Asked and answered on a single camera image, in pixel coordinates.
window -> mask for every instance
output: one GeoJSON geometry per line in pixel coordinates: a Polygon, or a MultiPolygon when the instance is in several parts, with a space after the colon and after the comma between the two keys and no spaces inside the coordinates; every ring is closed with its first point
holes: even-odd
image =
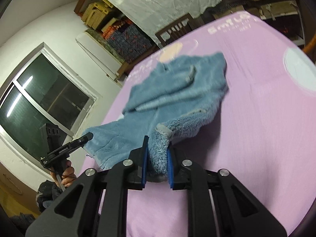
{"type": "Polygon", "coordinates": [[[0,105],[0,132],[37,165],[49,152],[43,145],[41,127],[56,124],[61,142],[71,141],[95,100],[47,48],[38,49],[11,74],[0,105]]]}

black gripper frame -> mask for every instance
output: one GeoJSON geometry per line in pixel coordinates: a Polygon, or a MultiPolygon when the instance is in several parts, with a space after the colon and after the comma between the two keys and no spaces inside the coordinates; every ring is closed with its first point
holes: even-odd
{"type": "MultiPolygon", "coordinates": [[[[143,146],[132,150],[129,160],[110,170],[87,169],[34,221],[26,237],[126,237],[127,192],[145,187],[147,143],[145,136],[143,146]]],[[[167,167],[170,187],[187,189],[189,237],[287,236],[276,218],[228,170],[205,170],[171,145],[167,167]]]]}
{"type": "Polygon", "coordinates": [[[30,225],[26,237],[126,236],[127,191],[145,187],[147,143],[145,136],[141,148],[110,170],[87,169],[30,225]]]}
{"type": "Polygon", "coordinates": [[[48,151],[46,157],[41,158],[40,163],[46,169],[54,168],[54,172],[62,177],[67,168],[66,162],[69,155],[80,147],[83,147],[93,138],[92,133],[86,133],[80,138],[61,146],[61,130],[58,125],[46,123],[41,127],[43,148],[48,151]]]}
{"type": "Polygon", "coordinates": [[[212,172],[169,147],[168,179],[188,192],[189,237],[286,237],[284,227],[226,169],[212,172]]]}

fleece fabric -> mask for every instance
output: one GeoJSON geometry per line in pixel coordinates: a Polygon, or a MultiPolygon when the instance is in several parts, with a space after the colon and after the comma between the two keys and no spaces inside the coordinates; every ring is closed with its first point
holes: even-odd
{"type": "Polygon", "coordinates": [[[85,150],[106,170],[127,159],[148,135],[150,169],[165,174],[169,143],[195,136],[216,115],[227,91],[225,68],[222,53],[159,63],[132,88],[124,118],[85,131],[94,135],[85,150]]]}

hand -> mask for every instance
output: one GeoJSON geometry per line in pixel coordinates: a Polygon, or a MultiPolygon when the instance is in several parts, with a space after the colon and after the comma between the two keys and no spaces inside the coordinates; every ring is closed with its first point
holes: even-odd
{"type": "MultiPolygon", "coordinates": [[[[71,166],[71,161],[67,161],[66,165],[68,166],[68,168],[64,171],[63,175],[62,175],[62,184],[65,187],[69,187],[72,185],[73,181],[77,179],[77,176],[75,175],[75,169],[71,166]]],[[[59,182],[56,178],[56,174],[54,172],[51,172],[51,177],[53,177],[56,185],[60,188],[59,182]]]]}

bed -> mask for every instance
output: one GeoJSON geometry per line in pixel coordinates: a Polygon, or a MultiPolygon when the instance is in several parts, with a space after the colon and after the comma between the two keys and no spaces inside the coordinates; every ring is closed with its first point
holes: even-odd
{"type": "MultiPolygon", "coordinates": [[[[177,144],[205,169],[227,168],[281,222],[288,235],[315,196],[316,69],[281,33],[240,11],[205,25],[139,63],[103,123],[120,117],[131,87],[158,61],[223,52],[229,91],[214,121],[177,144]]],[[[97,168],[86,158],[85,169],[97,168]]],[[[147,183],[129,191],[127,236],[187,235],[185,191],[147,183]]]]}

